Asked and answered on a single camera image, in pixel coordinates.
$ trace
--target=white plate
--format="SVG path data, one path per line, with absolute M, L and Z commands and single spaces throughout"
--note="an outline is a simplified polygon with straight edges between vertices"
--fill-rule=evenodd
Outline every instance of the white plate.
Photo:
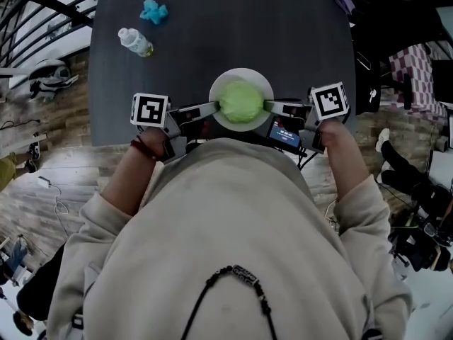
M 219 78 L 217 78 L 210 90 L 210 102 L 218 101 L 219 94 L 226 84 L 233 81 L 244 80 L 248 83 L 253 84 L 258 88 L 262 93 L 265 100 L 273 101 L 274 92 L 270 86 L 269 81 L 257 71 L 254 71 L 249 68 L 234 68 L 225 73 L 223 73 Z M 225 115 L 219 111 L 214 114 L 214 118 L 220 125 L 227 128 L 228 130 L 245 132 L 252 131 L 256 128 L 259 128 L 266 120 L 268 119 L 270 113 L 263 110 L 255 120 L 249 123 L 231 123 Z

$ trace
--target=plastic water bottle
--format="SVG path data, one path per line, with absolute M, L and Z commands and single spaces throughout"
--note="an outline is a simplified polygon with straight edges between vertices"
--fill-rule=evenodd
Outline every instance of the plastic water bottle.
M 118 32 L 118 36 L 123 46 L 140 57 L 149 57 L 153 54 L 153 45 L 137 29 L 123 28 Z

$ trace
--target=red string bracelet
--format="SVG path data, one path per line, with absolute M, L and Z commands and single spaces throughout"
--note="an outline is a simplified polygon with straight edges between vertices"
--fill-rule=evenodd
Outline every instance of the red string bracelet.
M 135 147 L 137 150 L 139 150 L 144 156 L 153 159 L 154 161 L 159 160 L 159 156 L 151 150 L 149 147 L 145 145 L 145 143 L 142 141 L 140 136 L 137 136 L 138 141 L 132 140 L 130 142 L 130 145 L 132 147 Z

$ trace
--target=black necklace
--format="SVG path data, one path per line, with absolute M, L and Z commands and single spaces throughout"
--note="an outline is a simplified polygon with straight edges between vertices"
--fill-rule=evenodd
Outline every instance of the black necklace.
M 192 326 L 193 319 L 195 318 L 195 315 L 197 314 L 198 308 L 200 307 L 200 304 L 203 301 L 203 298 L 205 297 L 206 292 L 217 282 L 217 280 L 219 279 L 220 276 L 224 276 L 224 275 L 230 274 L 230 273 L 234 274 L 240 281 L 244 282 L 246 285 L 249 285 L 255 289 L 256 295 L 258 296 L 258 299 L 260 301 L 261 312 L 268 319 L 268 324 L 269 324 L 269 329 L 270 329 L 270 334 L 272 336 L 272 339 L 277 340 L 277 334 L 275 333 L 272 317 L 270 316 L 270 307 L 268 305 L 266 296 L 264 295 L 263 289 L 261 288 L 260 281 L 250 271 L 247 271 L 246 269 L 242 268 L 241 266 L 238 266 L 237 264 L 232 267 L 227 266 L 222 269 L 219 269 L 218 271 L 216 271 L 216 273 L 214 273 L 211 276 L 211 278 L 209 280 L 206 281 L 206 286 L 205 286 L 205 288 L 203 288 L 203 291 L 200 293 L 200 296 L 198 297 L 198 300 L 195 303 L 192 313 L 190 314 L 189 320 L 187 321 L 187 325 L 185 326 L 183 336 L 181 337 L 182 340 L 187 339 L 187 335 Z

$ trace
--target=green ball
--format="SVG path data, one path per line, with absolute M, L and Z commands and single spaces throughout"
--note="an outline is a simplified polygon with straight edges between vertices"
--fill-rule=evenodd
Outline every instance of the green ball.
M 231 123 L 249 123 L 263 111 L 263 94 L 247 81 L 226 84 L 219 95 L 220 111 Z

